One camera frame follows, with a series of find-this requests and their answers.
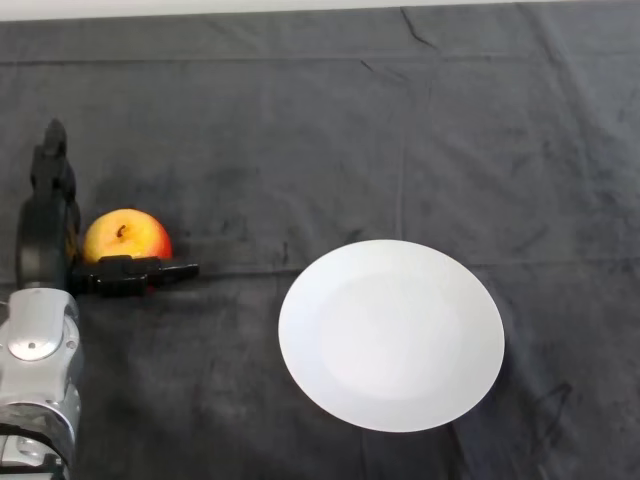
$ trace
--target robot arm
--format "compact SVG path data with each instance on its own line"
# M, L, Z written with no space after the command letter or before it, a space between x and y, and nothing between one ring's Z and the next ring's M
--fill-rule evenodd
M0 326L0 479L68 480L80 419L82 369L74 295L143 295L198 274L198 265L157 258L79 261L80 213L54 120L31 168L33 195L22 206L16 246L17 291Z

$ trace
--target dark gray tablecloth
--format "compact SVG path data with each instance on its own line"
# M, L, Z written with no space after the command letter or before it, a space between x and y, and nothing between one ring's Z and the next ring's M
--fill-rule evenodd
M639 478L639 86L632 3L1 24L2 291L54 116L85 226L140 208L202 264L80 299L78 478ZM501 376L452 425L352 427L281 359L296 274L372 238L498 303Z

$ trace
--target white wall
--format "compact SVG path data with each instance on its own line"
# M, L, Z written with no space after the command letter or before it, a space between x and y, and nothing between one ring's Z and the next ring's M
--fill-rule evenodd
M508 1L509 0L0 0L0 20L324 10L442 5L451 3L506 3Z

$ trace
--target gray cloth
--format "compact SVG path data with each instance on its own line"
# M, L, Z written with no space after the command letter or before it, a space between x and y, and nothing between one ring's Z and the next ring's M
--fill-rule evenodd
M81 298L80 479L640 477L640 5L448 6L0 25L0 279L51 117L84 225L136 207L202 277ZM491 393L365 431L295 385L296 274L401 238L502 314Z

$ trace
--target apple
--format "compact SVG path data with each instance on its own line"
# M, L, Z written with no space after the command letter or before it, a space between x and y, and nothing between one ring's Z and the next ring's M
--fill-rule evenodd
M114 255L171 258L171 241L151 215L126 208L107 213L91 224L83 255L88 263Z

